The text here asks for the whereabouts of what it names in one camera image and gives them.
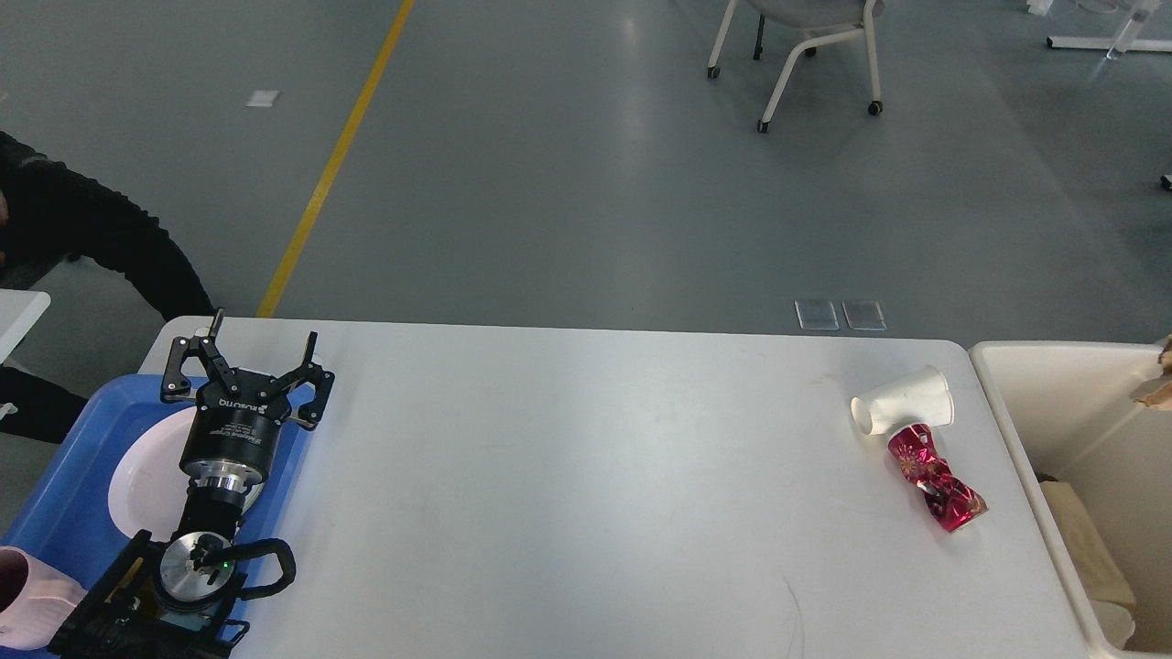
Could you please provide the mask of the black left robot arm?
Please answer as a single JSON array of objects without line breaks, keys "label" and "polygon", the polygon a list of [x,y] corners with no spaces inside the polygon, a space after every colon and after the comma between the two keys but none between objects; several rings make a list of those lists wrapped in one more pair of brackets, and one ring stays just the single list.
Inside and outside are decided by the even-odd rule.
[{"label": "black left robot arm", "polygon": [[245,529],[260,489],[285,473],[293,427],[325,416],[335,381],[307,335],[293,371],[271,375],[232,366],[218,349],[223,315],[205,334],[176,338],[161,400],[195,413],[179,456],[188,480],[179,525],[141,530],[48,643],[62,658],[227,658],[248,633],[239,603],[280,593],[297,579],[288,542]]}]

